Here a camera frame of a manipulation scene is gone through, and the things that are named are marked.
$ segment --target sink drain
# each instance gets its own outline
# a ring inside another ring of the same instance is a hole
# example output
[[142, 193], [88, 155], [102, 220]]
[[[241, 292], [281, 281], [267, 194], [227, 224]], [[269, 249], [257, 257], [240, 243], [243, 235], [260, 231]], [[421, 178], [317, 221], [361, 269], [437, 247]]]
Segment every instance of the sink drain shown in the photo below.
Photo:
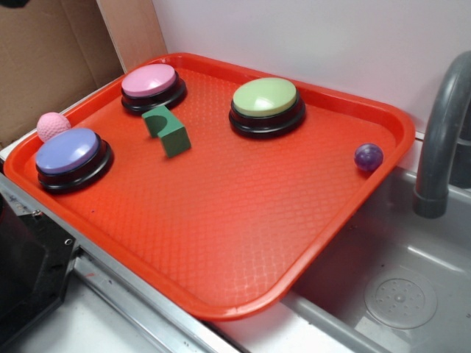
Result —
[[398, 268], [382, 272], [365, 288], [368, 311], [396, 329], [413, 329], [429, 321], [436, 311], [436, 294], [423, 276]]

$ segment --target white wall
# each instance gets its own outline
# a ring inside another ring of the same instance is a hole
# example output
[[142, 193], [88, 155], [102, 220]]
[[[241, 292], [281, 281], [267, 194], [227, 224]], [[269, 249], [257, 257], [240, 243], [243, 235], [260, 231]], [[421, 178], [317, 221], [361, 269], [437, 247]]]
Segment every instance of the white wall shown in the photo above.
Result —
[[392, 104], [419, 131], [453, 59], [471, 50], [470, 0], [153, 0], [186, 51]]

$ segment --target gray sink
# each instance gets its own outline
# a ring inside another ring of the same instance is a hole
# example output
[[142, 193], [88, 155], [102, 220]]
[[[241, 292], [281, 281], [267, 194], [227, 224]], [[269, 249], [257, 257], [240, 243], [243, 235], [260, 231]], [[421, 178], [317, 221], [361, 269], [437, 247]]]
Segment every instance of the gray sink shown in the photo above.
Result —
[[451, 187], [430, 220], [412, 210], [414, 183], [397, 168], [284, 302], [312, 321], [321, 308], [368, 352], [471, 352], [471, 193]]

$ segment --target cardboard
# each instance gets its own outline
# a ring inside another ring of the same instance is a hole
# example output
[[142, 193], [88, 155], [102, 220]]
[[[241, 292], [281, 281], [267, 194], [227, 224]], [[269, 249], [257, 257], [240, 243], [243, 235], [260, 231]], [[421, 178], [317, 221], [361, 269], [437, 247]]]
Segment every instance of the cardboard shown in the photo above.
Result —
[[95, 0], [0, 7], [0, 148], [123, 74]]

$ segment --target plastic tray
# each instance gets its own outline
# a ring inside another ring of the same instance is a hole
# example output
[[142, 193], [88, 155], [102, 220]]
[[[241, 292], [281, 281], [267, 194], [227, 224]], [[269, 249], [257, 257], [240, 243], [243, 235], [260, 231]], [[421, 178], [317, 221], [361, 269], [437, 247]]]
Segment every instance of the plastic tray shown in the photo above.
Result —
[[[306, 103], [300, 128], [253, 140], [230, 128], [236, 89], [272, 76], [192, 54], [167, 63], [188, 95], [172, 109], [192, 148], [165, 157], [143, 119], [121, 106], [121, 80], [66, 115], [113, 148], [110, 172], [89, 188], [53, 196], [41, 189], [34, 134], [7, 159], [6, 175], [189, 313], [242, 318], [276, 302], [394, 168], [414, 141], [402, 111], [357, 96], [292, 82]], [[353, 155], [376, 143], [374, 173]]]

